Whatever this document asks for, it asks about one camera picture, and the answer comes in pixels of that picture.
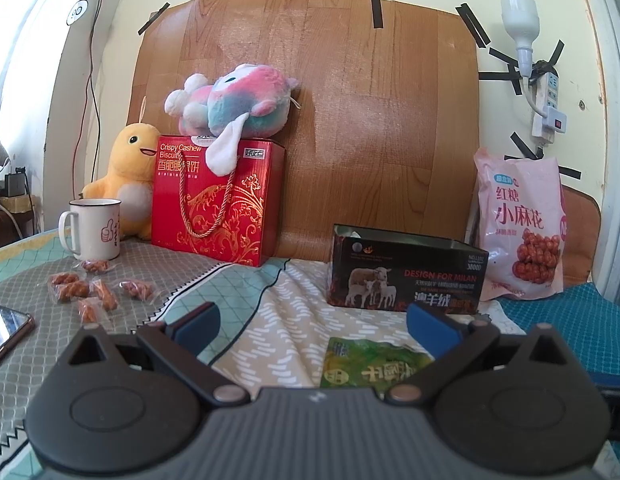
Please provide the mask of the green pea snack bag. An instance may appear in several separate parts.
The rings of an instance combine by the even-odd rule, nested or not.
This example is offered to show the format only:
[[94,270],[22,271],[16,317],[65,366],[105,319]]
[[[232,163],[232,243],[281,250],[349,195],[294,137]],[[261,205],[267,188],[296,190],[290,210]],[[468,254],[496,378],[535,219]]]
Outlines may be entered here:
[[321,387],[371,387],[383,394],[431,362],[427,353],[409,347],[331,337],[323,362]]

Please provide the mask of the wrapped fried twist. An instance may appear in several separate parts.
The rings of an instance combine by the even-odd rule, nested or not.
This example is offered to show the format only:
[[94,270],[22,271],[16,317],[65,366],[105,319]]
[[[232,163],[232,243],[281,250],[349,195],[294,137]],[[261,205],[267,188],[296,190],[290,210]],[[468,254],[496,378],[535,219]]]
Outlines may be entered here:
[[58,302],[69,302],[77,298],[86,298],[89,296],[90,291],[89,283],[81,280],[53,286],[54,296]]
[[74,272],[55,273],[48,278],[48,285],[60,286],[78,282],[79,275]]
[[104,313],[101,300],[94,297],[79,299],[77,312],[82,324],[101,323]]
[[150,301],[155,291],[152,283],[140,280],[123,280],[118,287],[127,297],[141,301]]
[[112,312],[118,307],[118,301],[110,287],[101,279],[93,280],[90,283],[91,292],[102,302],[102,306],[106,312]]

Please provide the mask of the beige patterned cloth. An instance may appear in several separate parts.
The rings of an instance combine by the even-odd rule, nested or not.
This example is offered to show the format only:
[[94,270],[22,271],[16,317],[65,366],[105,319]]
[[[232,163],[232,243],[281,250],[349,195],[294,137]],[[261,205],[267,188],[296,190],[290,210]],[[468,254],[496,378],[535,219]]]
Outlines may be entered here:
[[333,337],[423,352],[405,314],[327,304],[328,270],[326,263],[298,259],[271,259],[259,268],[223,264],[172,294],[157,316],[172,323],[203,302],[216,304],[220,332],[199,360],[252,394],[318,386]]

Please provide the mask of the black sheep print box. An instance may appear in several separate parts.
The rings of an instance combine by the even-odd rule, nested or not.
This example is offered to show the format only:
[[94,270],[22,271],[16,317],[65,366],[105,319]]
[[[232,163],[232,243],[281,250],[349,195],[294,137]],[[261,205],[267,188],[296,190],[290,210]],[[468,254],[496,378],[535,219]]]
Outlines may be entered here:
[[451,238],[336,224],[327,302],[393,312],[419,304],[474,314],[487,266],[487,252]]

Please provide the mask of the green grid grey blanket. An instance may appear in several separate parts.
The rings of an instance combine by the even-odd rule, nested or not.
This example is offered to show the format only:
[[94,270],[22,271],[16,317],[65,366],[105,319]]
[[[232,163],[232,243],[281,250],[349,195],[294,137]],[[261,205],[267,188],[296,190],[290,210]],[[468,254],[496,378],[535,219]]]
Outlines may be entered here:
[[[128,240],[104,278],[110,286],[124,278],[150,282],[155,296],[148,302],[119,300],[110,326],[130,333],[150,321],[172,323],[212,301],[220,310],[220,332],[198,353],[200,361],[211,364],[234,344],[285,264],[271,258],[252,268]],[[76,308],[56,304],[48,291],[52,274],[74,267],[53,233],[0,249],[0,305],[36,321],[33,332],[0,364],[0,479],[31,479],[41,470],[22,421],[29,400],[80,327]]]

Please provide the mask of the red gift box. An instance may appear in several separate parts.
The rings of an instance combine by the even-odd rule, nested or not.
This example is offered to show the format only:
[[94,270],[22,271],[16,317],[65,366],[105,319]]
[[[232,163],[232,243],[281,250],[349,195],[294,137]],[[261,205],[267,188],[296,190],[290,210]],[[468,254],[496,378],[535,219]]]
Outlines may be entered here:
[[159,138],[150,240],[175,252],[261,266],[276,246],[285,148],[240,141],[236,169],[217,177],[205,164],[209,143]]

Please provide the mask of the teal patterned blanket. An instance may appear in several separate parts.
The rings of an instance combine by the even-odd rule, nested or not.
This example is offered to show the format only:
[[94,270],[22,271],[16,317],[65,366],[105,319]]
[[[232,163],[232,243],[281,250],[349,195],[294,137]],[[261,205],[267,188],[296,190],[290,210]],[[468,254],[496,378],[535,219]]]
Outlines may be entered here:
[[585,283],[541,300],[500,300],[505,314],[523,330],[554,326],[582,366],[610,385],[620,386],[620,307]]

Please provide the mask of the pink fried twist bag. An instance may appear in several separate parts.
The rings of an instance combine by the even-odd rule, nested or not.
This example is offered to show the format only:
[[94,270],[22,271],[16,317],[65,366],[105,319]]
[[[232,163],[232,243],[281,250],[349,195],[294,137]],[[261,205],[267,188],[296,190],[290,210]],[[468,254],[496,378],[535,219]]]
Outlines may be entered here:
[[479,247],[488,253],[483,301],[538,300],[564,291],[567,214],[554,157],[500,159],[479,148]]

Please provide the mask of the white enamel mug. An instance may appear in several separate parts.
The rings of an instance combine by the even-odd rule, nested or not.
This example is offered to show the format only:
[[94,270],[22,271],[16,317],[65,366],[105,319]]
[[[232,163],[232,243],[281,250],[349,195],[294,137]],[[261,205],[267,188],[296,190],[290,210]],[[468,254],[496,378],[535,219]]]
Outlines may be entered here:
[[112,260],[120,255],[120,200],[71,200],[58,219],[60,244],[77,260]]

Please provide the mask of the smartphone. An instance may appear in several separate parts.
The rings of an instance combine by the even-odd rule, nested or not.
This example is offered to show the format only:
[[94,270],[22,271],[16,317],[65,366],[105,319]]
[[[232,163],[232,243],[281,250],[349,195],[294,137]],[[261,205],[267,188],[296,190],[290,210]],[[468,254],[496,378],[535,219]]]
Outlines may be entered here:
[[0,305],[0,363],[36,326],[31,314]]

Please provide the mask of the brown cushion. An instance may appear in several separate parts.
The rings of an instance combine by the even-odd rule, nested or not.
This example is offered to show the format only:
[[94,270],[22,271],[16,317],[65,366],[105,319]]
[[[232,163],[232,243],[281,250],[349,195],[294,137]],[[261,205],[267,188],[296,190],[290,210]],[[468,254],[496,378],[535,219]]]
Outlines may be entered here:
[[562,268],[564,287],[569,288],[586,283],[592,274],[602,216],[593,197],[567,185],[562,196],[568,222]]

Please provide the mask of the yellow duck plush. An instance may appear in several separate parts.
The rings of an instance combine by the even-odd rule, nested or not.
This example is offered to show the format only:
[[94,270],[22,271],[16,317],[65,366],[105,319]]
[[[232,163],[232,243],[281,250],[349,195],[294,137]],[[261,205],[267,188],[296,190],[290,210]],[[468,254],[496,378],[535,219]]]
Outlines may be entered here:
[[83,198],[113,198],[120,202],[121,237],[149,240],[159,130],[150,124],[127,125],[110,151],[106,176],[87,184]]

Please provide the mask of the wooden pattern board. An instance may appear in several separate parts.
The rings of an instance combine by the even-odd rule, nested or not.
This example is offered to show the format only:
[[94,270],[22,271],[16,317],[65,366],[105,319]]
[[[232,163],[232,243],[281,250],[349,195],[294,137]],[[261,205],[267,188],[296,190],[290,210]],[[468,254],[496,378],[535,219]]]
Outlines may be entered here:
[[369,0],[191,0],[145,32],[129,119],[173,133],[168,93],[241,63],[299,81],[276,252],[327,260],[337,223],[462,240],[479,146],[477,50],[456,15]]

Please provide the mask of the white power strip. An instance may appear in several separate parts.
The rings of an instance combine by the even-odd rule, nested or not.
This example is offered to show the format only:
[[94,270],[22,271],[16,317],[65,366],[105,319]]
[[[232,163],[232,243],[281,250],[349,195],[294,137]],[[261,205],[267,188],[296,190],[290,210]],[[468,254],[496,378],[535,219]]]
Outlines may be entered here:
[[554,73],[546,73],[535,84],[535,105],[545,116],[534,114],[532,138],[540,145],[553,144],[556,134],[564,134],[567,129],[567,115],[559,106],[559,78]]

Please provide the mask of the pastel unicorn plush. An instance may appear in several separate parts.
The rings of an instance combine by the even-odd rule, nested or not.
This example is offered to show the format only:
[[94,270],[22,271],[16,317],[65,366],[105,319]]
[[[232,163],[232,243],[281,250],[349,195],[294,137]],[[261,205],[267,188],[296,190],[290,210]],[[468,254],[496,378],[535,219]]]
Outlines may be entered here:
[[182,136],[212,140],[205,159],[218,177],[233,172],[243,139],[267,139],[286,125],[299,81],[270,65],[240,64],[209,84],[206,76],[189,76],[181,89],[165,98],[165,114],[179,121]]

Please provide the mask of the white light bulb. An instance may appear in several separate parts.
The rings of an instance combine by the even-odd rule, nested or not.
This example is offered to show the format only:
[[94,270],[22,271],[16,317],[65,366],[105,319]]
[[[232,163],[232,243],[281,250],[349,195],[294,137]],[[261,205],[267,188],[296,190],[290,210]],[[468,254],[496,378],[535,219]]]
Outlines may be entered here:
[[500,0],[502,21],[510,38],[515,41],[521,76],[532,75],[533,43],[540,35],[540,18],[535,0]]

